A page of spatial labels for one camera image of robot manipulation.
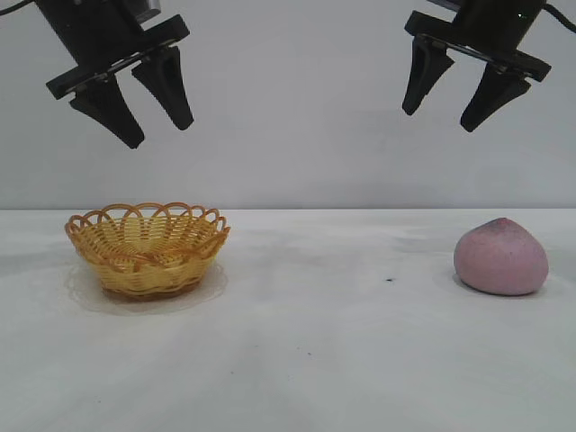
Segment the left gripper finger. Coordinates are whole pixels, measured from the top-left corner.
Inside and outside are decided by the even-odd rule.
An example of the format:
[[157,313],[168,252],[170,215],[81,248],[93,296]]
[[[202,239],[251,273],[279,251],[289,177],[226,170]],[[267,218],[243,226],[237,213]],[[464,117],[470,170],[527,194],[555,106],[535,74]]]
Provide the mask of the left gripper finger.
[[156,98],[172,123],[185,131],[194,122],[188,103],[177,46],[151,51],[131,74]]
[[136,149],[145,139],[115,79],[90,83],[85,89],[76,91],[69,104],[100,123],[129,149]]

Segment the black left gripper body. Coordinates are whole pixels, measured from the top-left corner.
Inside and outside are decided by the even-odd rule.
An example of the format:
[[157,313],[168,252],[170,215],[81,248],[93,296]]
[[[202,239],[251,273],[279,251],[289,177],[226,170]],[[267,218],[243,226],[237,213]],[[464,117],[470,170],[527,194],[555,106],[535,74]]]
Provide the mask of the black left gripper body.
[[113,75],[153,50],[189,35],[177,14],[147,30],[142,24],[161,12],[158,1],[37,1],[76,67],[47,83],[56,99],[84,83]]

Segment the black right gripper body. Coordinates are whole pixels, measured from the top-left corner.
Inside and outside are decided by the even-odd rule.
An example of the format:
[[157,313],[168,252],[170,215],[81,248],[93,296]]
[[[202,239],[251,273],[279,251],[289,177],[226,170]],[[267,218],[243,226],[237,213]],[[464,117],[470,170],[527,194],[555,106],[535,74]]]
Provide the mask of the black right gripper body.
[[537,82],[551,66],[520,50],[518,45],[544,9],[544,1],[436,1],[455,12],[450,22],[418,11],[411,13],[405,30],[426,36],[446,46]]

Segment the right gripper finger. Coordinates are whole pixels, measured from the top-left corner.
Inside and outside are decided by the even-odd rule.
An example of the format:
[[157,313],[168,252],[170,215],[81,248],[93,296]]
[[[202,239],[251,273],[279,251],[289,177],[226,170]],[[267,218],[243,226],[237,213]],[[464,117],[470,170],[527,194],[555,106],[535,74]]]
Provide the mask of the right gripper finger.
[[521,75],[502,72],[488,63],[471,101],[463,111],[461,126],[473,132],[498,109],[524,95],[530,88],[531,85]]
[[447,45],[432,38],[414,38],[409,81],[402,109],[412,115],[420,107],[439,78],[454,64],[447,55]]

